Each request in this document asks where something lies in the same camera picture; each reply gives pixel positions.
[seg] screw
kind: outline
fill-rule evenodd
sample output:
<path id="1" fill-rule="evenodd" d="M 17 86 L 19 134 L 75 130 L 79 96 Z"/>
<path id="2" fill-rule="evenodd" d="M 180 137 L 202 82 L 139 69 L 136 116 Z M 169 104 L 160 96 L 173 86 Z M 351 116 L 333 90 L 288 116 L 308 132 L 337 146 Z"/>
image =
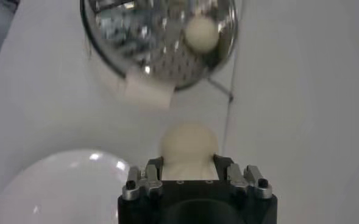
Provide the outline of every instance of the screw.
<path id="1" fill-rule="evenodd" d="M 136 188 L 136 182 L 134 180 L 126 181 L 126 189 L 134 190 Z"/>
<path id="2" fill-rule="evenodd" d="M 261 178 L 258 180 L 258 187 L 266 189 L 269 186 L 269 181 L 267 179 Z"/>

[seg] white table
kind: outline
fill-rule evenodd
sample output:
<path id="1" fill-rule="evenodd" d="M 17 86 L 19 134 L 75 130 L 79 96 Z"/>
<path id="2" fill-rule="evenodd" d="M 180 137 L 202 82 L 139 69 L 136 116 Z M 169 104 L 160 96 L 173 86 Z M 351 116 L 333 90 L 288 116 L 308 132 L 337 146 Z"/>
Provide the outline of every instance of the white table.
<path id="1" fill-rule="evenodd" d="M 222 145 L 228 98 L 206 81 L 178 93 L 168 111 L 120 102 L 88 66 L 79 0 L 23 0 L 0 53 L 0 191 L 54 152 L 97 147 L 143 165 L 165 129 L 212 128 Z M 230 87 L 234 57 L 215 76 Z"/>

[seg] white surface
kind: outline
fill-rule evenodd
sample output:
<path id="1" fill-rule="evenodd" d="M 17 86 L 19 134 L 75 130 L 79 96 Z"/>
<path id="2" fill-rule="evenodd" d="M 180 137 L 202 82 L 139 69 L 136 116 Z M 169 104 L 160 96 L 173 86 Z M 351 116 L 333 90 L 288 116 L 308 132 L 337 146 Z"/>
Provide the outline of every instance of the white surface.
<path id="1" fill-rule="evenodd" d="M 214 78 L 231 82 L 233 60 Z M 171 110 L 121 102 L 87 63 L 78 0 L 24 0 L 0 53 L 0 192 L 19 171 L 66 149 L 99 148 L 144 165 L 166 127 L 198 121 L 223 142 L 227 97 L 207 82 Z"/>
<path id="2" fill-rule="evenodd" d="M 118 223 L 117 198 L 129 165 L 97 150 L 45 158 L 0 195 L 0 224 Z"/>
<path id="3" fill-rule="evenodd" d="M 279 223 L 359 223 L 359 0 L 248 0 L 226 155 L 258 165 Z"/>

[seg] white foam block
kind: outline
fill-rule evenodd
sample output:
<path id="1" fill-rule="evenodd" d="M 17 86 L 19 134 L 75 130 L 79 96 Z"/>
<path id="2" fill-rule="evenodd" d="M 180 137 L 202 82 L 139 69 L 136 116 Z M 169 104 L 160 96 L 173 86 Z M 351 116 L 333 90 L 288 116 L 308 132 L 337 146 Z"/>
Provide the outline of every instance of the white foam block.
<path id="1" fill-rule="evenodd" d="M 146 77 L 137 69 L 131 69 L 126 75 L 124 96 L 126 99 L 168 109 L 175 86 L 151 77 Z"/>

